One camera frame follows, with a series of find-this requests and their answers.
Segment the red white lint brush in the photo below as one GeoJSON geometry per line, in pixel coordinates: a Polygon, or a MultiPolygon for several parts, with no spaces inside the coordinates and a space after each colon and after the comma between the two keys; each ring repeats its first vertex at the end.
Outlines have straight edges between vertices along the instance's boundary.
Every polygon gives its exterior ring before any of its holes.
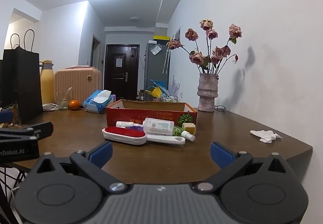
{"type": "Polygon", "coordinates": [[[146,134],[144,131],[121,127],[106,127],[102,129],[105,139],[130,145],[144,145],[147,141],[171,145],[184,145],[184,137],[169,135],[146,134]]]}

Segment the cream cube clock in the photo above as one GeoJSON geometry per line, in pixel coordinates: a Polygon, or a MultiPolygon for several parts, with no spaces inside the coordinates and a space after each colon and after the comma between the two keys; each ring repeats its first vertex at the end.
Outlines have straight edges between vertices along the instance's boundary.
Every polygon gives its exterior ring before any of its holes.
{"type": "Polygon", "coordinates": [[[196,134],[196,125],[194,123],[185,122],[182,124],[182,128],[183,128],[183,130],[187,131],[191,135],[196,134]]]}

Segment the green spray bottle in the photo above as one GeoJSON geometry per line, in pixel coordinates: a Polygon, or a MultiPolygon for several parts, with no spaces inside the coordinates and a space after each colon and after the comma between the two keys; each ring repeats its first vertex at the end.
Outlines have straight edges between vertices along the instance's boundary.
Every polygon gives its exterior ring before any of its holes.
{"type": "Polygon", "coordinates": [[[191,133],[189,133],[188,131],[184,130],[183,128],[181,128],[179,126],[174,126],[174,128],[173,128],[173,136],[183,137],[186,140],[189,140],[191,142],[195,141],[195,135],[192,135],[191,133]]]}

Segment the small white tube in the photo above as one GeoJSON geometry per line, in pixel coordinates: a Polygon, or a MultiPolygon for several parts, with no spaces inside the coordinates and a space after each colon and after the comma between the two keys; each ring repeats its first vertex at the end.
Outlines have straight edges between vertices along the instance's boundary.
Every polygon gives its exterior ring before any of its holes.
{"type": "Polygon", "coordinates": [[[115,126],[116,127],[123,127],[123,128],[128,128],[131,126],[134,126],[134,122],[126,122],[126,121],[117,121],[115,126]]]}

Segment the purple bottle cap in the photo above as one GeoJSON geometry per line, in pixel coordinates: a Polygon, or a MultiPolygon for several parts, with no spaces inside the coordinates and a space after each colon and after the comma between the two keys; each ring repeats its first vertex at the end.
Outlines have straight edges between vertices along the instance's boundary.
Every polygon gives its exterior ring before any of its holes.
{"type": "Polygon", "coordinates": [[[137,130],[137,131],[144,130],[143,126],[129,126],[128,129],[133,129],[133,130],[137,130]]]}

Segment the snack packet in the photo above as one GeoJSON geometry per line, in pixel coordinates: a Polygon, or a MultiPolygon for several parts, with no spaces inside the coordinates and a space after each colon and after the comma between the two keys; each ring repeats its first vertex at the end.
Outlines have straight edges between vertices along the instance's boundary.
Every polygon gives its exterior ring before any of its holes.
{"type": "Polygon", "coordinates": [[[21,125],[21,117],[17,103],[11,104],[5,108],[1,108],[0,116],[1,128],[16,127],[21,125]]]}

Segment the black paper bag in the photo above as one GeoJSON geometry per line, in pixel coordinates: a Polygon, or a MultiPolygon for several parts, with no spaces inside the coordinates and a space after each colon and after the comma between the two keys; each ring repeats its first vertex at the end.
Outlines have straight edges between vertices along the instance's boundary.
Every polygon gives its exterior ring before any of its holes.
{"type": "Polygon", "coordinates": [[[16,105],[22,124],[43,112],[39,54],[17,46],[3,50],[1,107],[16,105]]]}

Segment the clear glass cup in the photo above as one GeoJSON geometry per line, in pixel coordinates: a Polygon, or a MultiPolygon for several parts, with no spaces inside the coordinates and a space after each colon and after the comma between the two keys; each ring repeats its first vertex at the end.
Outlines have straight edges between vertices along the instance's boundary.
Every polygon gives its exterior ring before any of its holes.
{"type": "Polygon", "coordinates": [[[57,105],[60,110],[68,109],[69,104],[69,95],[72,90],[72,87],[69,87],[67,90],[59,91],[57,93],[57,105]]]}

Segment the yellow thermos bottle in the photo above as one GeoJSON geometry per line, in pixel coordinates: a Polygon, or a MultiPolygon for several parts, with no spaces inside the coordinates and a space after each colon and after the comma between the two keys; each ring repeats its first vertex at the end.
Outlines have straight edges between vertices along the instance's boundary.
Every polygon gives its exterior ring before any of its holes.
{"type": "Polygon", "coordinates": [[[51,60],[43,60],[40,62],[41,66],[41,96],[42,104],[55,103],[54,98],[54,72],[53,63],[51,60]]]}

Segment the blue tissue pack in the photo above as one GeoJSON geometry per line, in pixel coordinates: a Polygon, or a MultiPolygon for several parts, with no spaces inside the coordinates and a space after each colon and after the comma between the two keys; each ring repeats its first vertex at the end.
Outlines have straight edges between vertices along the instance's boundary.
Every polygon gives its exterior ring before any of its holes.
{"type": "Polygon", "coordinates": [[[99,114],[105,109],[110,100],[111,91],[96,90],[83,102],[83,108],[86,112],[99,114]]]}

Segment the pink suitcase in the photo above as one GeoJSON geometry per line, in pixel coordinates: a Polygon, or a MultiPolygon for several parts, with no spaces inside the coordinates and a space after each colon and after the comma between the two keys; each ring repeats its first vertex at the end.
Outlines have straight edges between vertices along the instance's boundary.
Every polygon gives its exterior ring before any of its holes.
{"type": "Polygon", "coordinates": [[[62,101],[67,93],[67,100],[77,100],[80,104],[96,90],[102,88],[101,72],[95,67],[73,66],[58,70],[54,74],[54,97],[62,101]]]}

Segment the purple tissue box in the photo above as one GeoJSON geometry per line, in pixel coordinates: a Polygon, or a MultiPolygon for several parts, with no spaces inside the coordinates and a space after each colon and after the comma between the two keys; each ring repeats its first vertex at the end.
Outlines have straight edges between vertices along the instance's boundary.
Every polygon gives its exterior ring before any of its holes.
{"type": "Polygon", "coordinates": [[[112,94],[111,95],[111,101],[114,103],[116,101],[116,95],[115,94],[112,94]]]}

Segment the grey refrigerator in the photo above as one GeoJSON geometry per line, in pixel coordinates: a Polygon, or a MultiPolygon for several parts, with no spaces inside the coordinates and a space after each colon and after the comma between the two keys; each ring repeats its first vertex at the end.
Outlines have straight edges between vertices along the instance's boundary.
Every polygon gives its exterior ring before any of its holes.
{"type": "Polygon", "coordinates": [[[157,39],[155,42],[155,44],[152,44],[149,41],[146,45],[144,90],[149,90],[150,87],[155,86],[151,80],[161,81],[161,84],[166,89],[168,88],[169,75],[166,71],[163,73],[168,41],[157,39]]]}

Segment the dried pink roses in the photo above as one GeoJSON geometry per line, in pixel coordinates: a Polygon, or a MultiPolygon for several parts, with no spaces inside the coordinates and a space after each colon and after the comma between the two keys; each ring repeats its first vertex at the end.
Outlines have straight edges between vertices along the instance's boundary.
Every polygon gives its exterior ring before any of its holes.
{"type": "Polygon", "coordinates": [[[212,46],[212,41],[218,38],[218,32],[214,30],[214,23],[210,19],[201,20],[199,22],[200,28],[205,32],[207,54],[203,54],[199,49],[197,40],[199,38],[198,32],[192,28],[187,29],[185,38],[195,44],[195,49],[188,51],[179,39],[172,38],[166,44],[166,57],[164,60],[163,72],[170,65],[171,52],[175,49],[183,49],[187,54],[191,63],[195,64],[201,74],[212,74],[218,77],[219,72],[223,69],[225,64],[232,60],[237,63],[239,57],[237,54],[232,54],[229,43],[236,44],[237,40],[242,37],[242,30],[239,26],[231,24],[228,29],[229,38],[226,45],[223,47],[212,46]]]}

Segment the yellow box on fridge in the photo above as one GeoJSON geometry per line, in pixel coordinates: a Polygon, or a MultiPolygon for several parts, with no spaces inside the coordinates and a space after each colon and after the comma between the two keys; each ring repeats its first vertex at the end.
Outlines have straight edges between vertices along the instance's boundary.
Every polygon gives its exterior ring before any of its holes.
{"type": "Polygon", "coordinates": [[[170,41],[170,37],[167,37],[167,36],[157,36],[157,35],[154,35],[154,36],[153,36],[153,39],[154,39],[154,40],[170,41]]]}

